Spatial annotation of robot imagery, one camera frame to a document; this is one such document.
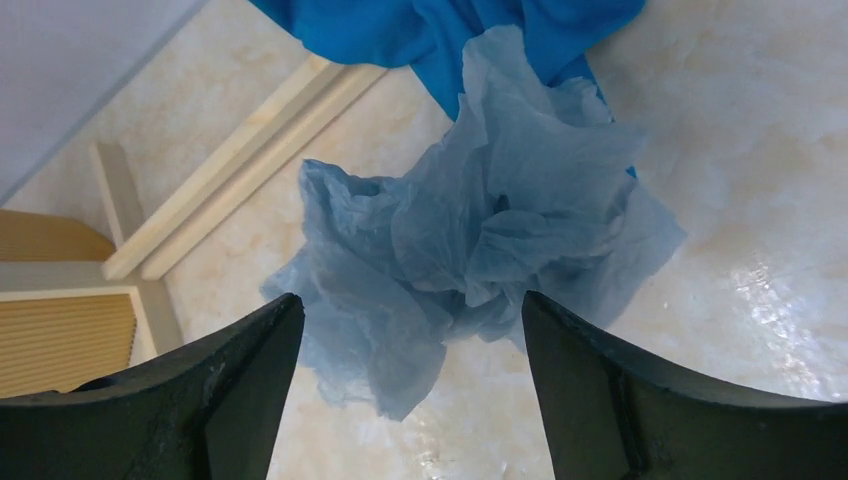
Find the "black object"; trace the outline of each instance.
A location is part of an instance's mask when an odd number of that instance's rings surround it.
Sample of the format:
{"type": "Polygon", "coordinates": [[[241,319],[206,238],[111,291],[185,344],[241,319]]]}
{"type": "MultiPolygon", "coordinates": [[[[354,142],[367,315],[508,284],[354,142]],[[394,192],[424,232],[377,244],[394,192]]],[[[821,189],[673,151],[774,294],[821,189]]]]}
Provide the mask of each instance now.
{"type": "Polygon", "coordinates": [[[702,375],[540,293],[522,313],[557,479],[848,479],[848,404],[702,375]]]}
{"type": "Polygon", "coordinates": [[[303,321],[286,295],[74,392],[0,400],[0,479],[265,480],[303,321]]]}

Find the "floor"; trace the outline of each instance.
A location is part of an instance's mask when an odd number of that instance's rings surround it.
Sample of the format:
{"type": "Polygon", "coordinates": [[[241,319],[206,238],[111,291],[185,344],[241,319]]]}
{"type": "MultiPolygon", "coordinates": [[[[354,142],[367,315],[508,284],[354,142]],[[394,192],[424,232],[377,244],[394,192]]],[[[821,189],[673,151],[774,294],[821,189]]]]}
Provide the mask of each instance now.
{"type": "MultiPolygon", "coordinates": [[[[769,391],[848,395],[848,6],[651,0],[590,59],[619,121],[651,136],[640,179],[689,233],[610,331],[672,361],[769,391]]],[[[86,157],[128,152],[150,214],[304,58],[252,6],[212,0],[7,205],[106,233],[86,157]]],[[[396,70],[302,156],[398,175],[450,122],[396,70]]],[[[261,305],[303,242],[280,171],[167,277],[186,340],[261,305]]],[[[452,345],[403,423],[324,405],[298,369],[270,479],[549,479],[527,360],[508,342],[452,345]]]]}

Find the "blue towel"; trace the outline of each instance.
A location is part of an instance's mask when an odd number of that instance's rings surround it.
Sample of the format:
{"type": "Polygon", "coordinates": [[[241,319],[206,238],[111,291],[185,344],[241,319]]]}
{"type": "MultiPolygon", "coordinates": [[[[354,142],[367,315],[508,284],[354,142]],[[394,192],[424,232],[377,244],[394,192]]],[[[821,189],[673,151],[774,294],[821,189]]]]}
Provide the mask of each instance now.
{"type": "Polygon", "coordinates": [[[250,0],[312,52],[337,63],[411,65],[451,119],[459,113],[462,48],[496,25],[518,25],[539,80],[593,78],[583,52],[645,0],[250,0]]]}

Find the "beige floor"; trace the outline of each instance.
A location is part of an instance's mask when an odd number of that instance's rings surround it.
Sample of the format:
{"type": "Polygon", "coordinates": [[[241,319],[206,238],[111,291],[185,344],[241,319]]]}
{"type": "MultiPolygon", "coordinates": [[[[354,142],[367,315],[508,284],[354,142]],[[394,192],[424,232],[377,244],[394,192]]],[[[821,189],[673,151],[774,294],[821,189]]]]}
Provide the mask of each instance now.
{"type": "MultiPolygon", "coordinates": [[[[592,52],[617,118],[651,135],[640,178],[689,232],[612,332],[734,382],[848,395],[846,25],[840,0],[649,0],[592,52]]],[[[106,233],[85,151],[99,139],[125,147],[150,214],[305,54],[246,2],[212,0],[6,207],[106,233]]],[[[398,175],[449,125],[397,70],[302,156],[398,175]]],[[[168,275],[187,340],[258,307],[301,245],[298,163],[168,275]]],[[[507,342],[453,345],[402,424],[325,406],[298,369],[269,478],[552,478],[527,360],[507,342]]]]}

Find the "marble floor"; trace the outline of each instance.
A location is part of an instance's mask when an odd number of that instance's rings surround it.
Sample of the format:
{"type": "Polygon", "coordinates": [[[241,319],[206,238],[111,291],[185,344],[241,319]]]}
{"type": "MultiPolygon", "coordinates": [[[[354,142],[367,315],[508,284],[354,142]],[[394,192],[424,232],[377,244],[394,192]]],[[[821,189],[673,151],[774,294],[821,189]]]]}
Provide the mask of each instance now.
{"type": "MultiPolygon", "coordinates": [[[[643,128],[640,179],[689,237],[609,330],[764,390],[848,395],[848,5],[649,0],[590,52],[619,121],[643,128]]],[[[152,213],[305,57],[247,2],[211,0],[5,208],[108,233],[88,142],[119,142],[152,213]]],[[[406,171],[450,122],[390,72],[300,157],[358,175],[406,171]]],[[[260,306],[303,242],[292,162],[166,278],[187,341],[260,306]]],[[[527,359],[452,345],[404,422],[326,406],[298,368],[270,479],[550,479],[527,359]]]]}

